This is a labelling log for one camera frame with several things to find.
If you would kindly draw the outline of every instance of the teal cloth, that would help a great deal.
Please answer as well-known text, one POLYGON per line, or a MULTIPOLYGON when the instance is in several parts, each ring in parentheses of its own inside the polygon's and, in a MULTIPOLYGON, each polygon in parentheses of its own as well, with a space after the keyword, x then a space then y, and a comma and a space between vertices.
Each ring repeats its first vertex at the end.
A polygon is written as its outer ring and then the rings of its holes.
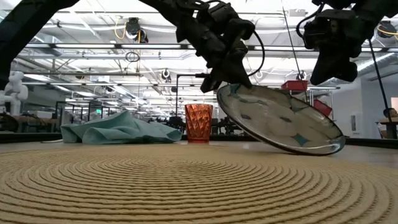
POLYGON ((66 143, 127 144, 173 143, 181 140, 181 132, 160 123, 147 123, 133 118, 129 111, 85 124, 61 126, 66 143))

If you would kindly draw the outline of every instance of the red object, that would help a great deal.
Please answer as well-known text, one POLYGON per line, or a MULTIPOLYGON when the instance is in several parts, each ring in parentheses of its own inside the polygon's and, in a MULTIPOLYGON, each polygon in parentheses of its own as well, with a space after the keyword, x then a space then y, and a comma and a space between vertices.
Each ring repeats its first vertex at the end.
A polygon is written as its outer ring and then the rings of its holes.
POLYGON ((188 142, 207 143, 210 139, 212 105, 185 105, 188 142))
POLYGON ((300 81, 300 80, 291 80, 287 81, 282 85, 283 90, 292 90, 292 91, 306 91, 308 87, 308 81, 300 81))
POLYGON ((329 116, 331 113, 331 107, 322 103, 320 100, 315 99, 313 101, 313 107, 318 111, 321 111, 325 116, 329 116))

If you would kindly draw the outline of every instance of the red textured cup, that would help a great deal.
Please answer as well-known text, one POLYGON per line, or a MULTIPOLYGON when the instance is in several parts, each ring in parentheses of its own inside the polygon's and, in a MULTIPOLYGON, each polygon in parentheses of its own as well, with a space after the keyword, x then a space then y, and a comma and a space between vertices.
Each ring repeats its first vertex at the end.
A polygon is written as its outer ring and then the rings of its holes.
POLYGON ((212 105, 185 105, 188 142, 207 143, 210 140, 212 105))

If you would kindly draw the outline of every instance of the plate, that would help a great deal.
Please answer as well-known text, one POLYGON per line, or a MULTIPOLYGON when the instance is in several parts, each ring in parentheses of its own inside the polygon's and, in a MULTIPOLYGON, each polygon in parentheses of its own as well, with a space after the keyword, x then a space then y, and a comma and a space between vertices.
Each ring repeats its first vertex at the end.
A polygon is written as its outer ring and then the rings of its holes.
POLYGON ((241 129, 279 149, 327 156, 344 148, 345 137, 331 119, 282 91, 232 84, 218 90, 217 101, 241 129))

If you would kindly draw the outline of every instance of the woven placemat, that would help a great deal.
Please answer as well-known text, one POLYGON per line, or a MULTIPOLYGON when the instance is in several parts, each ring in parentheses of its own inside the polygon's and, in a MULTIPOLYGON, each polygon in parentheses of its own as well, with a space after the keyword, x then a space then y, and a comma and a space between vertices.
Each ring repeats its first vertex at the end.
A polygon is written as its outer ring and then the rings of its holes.
POLYGON ((0 223, 398 223, 398 171, 206 145, 6 153, 0 223))

